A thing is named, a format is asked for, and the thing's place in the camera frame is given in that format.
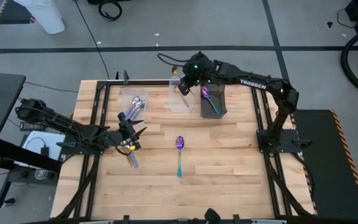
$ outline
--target gray floor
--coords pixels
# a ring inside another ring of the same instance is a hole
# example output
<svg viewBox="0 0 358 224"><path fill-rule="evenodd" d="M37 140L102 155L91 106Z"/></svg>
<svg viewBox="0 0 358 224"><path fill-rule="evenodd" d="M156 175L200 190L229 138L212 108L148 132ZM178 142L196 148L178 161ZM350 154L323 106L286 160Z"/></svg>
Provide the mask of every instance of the gray floor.
<svg viewBox="0 0 358 224"><path fill-rule="evenodd" d="M0 25L0 49L90 48L93 40L75 3L54 1L65 23L65 31L48 35L38 23ZM268 0L281 46L342 46L356 33L336 22L336 11L349 0ZM78 4L100 47L158 46L272 46L268 20L260 0L131 0L122 2L122 17L116 22L100 18L96 6ZM344 12L343 22L351 25ZM329 28L327 22L333 22ZM166 52L188 58L196 51ZM210 50L210 58L236 64L243 70L281 77L274 51ZM102 52L111 77L126 69L131 78L168 78L170 67L153 52ZM337 111L358 168L358 90L345 78L340 52L284 52L293 86L300 92L300 109ZM349 54L358 76L358 51ZM0 54L0 73L26 75L28 82L77 90L81 80L105 79L97 52ZM24 98L39 98L59 113L75 107L76 94L62 93L25 84ZM10 119L19 124L11 113ZM6 123L0 137L19 144L23 135ZM0 176L0 186L4 176ZM50 215L54 187L11 187L14 206L0 209L0 223L46 220Z"/></svg>

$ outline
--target clear plastic container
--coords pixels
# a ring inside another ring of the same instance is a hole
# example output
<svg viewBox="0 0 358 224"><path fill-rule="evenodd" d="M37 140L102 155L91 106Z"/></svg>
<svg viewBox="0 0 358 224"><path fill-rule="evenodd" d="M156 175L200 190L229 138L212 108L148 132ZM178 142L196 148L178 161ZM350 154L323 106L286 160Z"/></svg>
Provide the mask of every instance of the clear plastic container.
<svg viewBox="0 0 358 224"><path fill-rule="evenodd" d="M194 106L194 93L190 91L183 96L177 87L179 83L180 77L177 75L169 79L169 107L173 113L190 113Z"/></svg>
<svg viewBox="0 0 358 224"><path fill-rule="evenodd" d="M145 88L124 88L121 96L121 112L124 112L126 119L141 121L146 118L147 89Z"/></svg>

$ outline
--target metal utensil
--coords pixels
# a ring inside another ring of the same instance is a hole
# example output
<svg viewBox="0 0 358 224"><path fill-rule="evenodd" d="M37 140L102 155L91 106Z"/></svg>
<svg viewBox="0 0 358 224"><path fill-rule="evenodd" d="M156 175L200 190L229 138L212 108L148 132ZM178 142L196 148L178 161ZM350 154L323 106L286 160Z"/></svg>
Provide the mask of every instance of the metal utensil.
<svg viewBox="0 0 358 224"><path fill-rule="evenodd" d="M205 86L203 86L203 88L201 89L201 92L202 92L203 97L206 98L206 99L209 101L209 103L211 104L211 106L214 108L215 113L216 113L216 114L219 114L218 109L216 109L214 103L212 103L211 99L209 98L209 91L208 91L208 89L207 89Z"/></svg>
<svg viewBox="0 0 358 224"><path fill-rule="evenodd" d="M129 153L130 154L127 156L128 158L128 161L129 161L129 164L134 166L135 168L137 168L139 165L137 163L137 160L136 160L136 157L135 157L135 153L134 152L131 152L131 150L129 149L129 144L125 145L125 147L123 147L124 149L124 152L125 153Z"/></svg>
<svg viewBox="0 0 358 224"><path fill-rule="evenodd" d="M126 118L127 118L127 119L129 119L129 118L132 116L134 110L135 110L140 104L142 104L142 100L140 99L140 97L138 97L138 96L133 97L131 107L128 109L128 111L127 111L127 113L126 113Z"/></svg>
<svg viewBox="0 0 358 224"><path fill-rule="evenodd" d="M182 136L177 137L176 145L177 149L179 149L178 177L181 178L181 150L185 146L185 140Z"/></svg>
<svg viewBox="0 0 358 224"><path fill-rule="evenodd" d="M146 100L141 100L141 101L142 101L142 103L139 106L137 106L136 109L134 109L134 112L132 113L131 117L129 118L130 120L134 121L137 114L139 113L139 111L144 108L144 106L146 104Z"/></svg>

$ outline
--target wooden table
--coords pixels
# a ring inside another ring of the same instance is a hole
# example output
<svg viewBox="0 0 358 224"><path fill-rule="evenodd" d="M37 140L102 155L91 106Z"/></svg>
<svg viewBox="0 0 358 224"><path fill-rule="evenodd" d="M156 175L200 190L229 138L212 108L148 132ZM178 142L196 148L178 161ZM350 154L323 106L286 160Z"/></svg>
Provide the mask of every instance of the wooden table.
<svg viewBox="0 0 358 224"><path fill-rule="evenodd" d="M74 119L90 123L95 80L82 81ZM112 86L106 126L117 128L121 90L134 86ZM145 124L140 137L142 149L136 151L136 169L127 157L110 148L101 156L94 195L92 220L167 220L203 218L213 208L221 218L273 218L264 159L258 150L257 122L250 88L226 87L227 114L223 119L200 116L200 92L194 87L195 105L191 113L172 113L168 104L168 86L136 86L148 91ZM101 94L100 107L103 101ZM277 106L268 94L271 114ZM262 112L264 126L265 115ZM290 129L291 122L285 124ZM177 136L185 138L182 151L183 177L177 177ZM314 213L303 166L289 154L281 156L288 188L302 206ZM64 163L53 202L51 217L59 214L78 188L83 156ZM281 193L280 211L284 214ZM85 214L87 194L81 214Z"/></svg>

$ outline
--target purple spoon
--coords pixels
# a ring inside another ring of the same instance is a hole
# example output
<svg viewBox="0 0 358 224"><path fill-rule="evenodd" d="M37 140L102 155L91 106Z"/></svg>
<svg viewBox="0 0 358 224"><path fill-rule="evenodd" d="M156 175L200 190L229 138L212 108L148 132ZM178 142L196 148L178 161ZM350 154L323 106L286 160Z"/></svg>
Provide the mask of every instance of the purple spoon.
<svg viewBox="0 0 358 224"><path fill-rule="evenodd" d="M203 97L206 98L206 99L209 101L209 103L211 104L211 106L214 108L215 113L216 113L216 114L219 114L218 109L216 109L214 103L212 103L211 99L209 98L209 91L208 91L208 89L207 89L205 86L203 86L202 89L201 89L201 92L202 92L202 94L203 94Z"/></svg>
<svg viewBox="0 0 358 224"><path fill-rule="evenodd" d="M177 149L179 149L178 177L181 178L181 149L185 146L185 140L182 136L177 137L176 145Z"/></svg>

